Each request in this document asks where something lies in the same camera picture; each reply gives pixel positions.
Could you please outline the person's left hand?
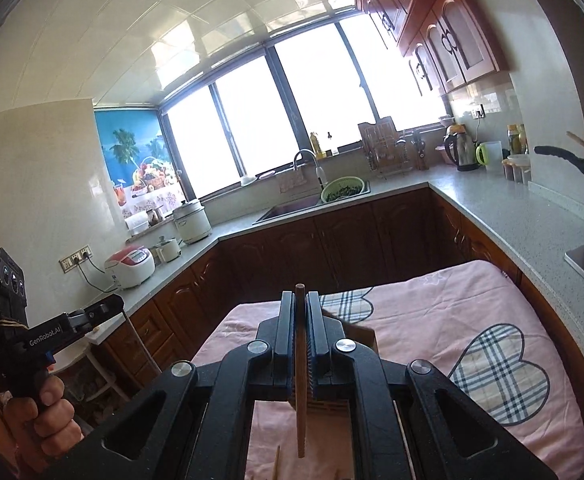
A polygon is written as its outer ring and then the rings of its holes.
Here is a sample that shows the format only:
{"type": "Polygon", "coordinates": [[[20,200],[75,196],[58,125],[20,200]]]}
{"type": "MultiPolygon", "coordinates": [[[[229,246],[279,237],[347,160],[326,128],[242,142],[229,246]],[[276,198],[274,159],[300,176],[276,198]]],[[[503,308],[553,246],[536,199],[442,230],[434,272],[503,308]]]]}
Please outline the person's left hand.
{"type": "Polygon", "coordinates": [[[20,455],[36,471],[48,467],[51,458],[65,455],[84,438],[64,391],[64,382],[49,376],[39,391],[43,411],[30,398],[11,398],[5,405],[4,417],[20,455]]]}

